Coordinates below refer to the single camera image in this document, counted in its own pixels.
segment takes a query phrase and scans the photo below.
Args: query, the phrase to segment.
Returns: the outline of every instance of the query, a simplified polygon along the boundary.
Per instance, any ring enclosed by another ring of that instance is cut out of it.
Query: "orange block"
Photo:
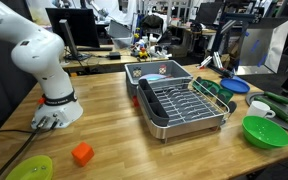
[[[86,163],[94,156],[93,148],[85,142],[81,142],[75,149],[73,149],[71,153],[74,160],[80,166],[85,166]]]

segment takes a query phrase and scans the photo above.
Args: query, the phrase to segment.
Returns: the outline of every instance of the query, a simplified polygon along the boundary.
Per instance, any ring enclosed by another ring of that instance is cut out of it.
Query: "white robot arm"
[[[64,51],[63,40],[56,34],[25,19],[0,2],[0,40],[16,44],[12,60],[23,71],[31,73],[44,91],[45,103],[35,112],[32,128],[47,117],[49,128],[67,127],[83,113],[68,74],[59,64]]]

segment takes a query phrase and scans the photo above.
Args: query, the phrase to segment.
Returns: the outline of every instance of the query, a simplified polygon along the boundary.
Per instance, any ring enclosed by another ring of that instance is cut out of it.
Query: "green vegetable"
[[[275,102],[282,103],[282,104],[288,104],[288,98],[284,96],[277,95],[275,93],[264,91],[264,95],[268,98],[272,99]]]
[[[277,117],[281,118],[282,120],[288,123],[288,114],[284,112],[282,109],[280,109],[278,106],[260,96],[255,96],[254,100],[261,101],[267,104],[271,108],[271,110],[275,112]]]

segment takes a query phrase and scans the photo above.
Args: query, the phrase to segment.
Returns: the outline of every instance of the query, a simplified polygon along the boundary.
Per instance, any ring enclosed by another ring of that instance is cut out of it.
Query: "metal dish rack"
[[[199,131],[217,130],[227,105],[199,82],[203,89],[190,88],[187,81],[165,80],[148,82],[141,80],[137,89],[138,100],[151,134],[158,139]]]

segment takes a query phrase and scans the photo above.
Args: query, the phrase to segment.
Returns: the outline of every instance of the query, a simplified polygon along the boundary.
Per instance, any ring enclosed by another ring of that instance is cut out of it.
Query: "wooden tabletop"
[[[194,78],[220,82],[219,75],[209,69],[184,68]],[[288,146],[263,150],[246,142],[241,127],[248,108],[245,94],[233,96],[237,110],[220,131],[190,133],[163,144],[150,134],[140,108],[127,95],[125,72],[78,76],[71,81],[84,109],[82,117],[65,129],[38,135],[3,177],[35,155],[52,159],[53,179],[229,179],[288,158]],[[260,91],[250,87],[250,92]],[[41,95],[36,85],[1,129],[30,130]],[[28,137],[0,132],[0,168]],[[81,142],[95,152],[85,167],[76,165],[71,155]]]
[[[92,66],[100,66],[100,65],[124,65],[128,63],[138,63],[136,57],[131,56],[131,51],[129,49],[115,49],[113,45],[103,45],[101,47],[112,47],[112,52],[119,52],[121,54],[121,59],[118,60],[110,60],[105,56],[109,54],[110,51],[81,51],[82,54],[90,54],[92,57],[80,61],[82,66],[84,67],[92,67]],[[61,65],[64,69],[66,68],[77,68],[81,67],[81,64],[78,61],[65,61],[64,55],[60,57]],[[168,60],[168,58],[157,58],[152,57],[148,59],[140,59],[141,62],[145,61],[161,61],[161,60]]]

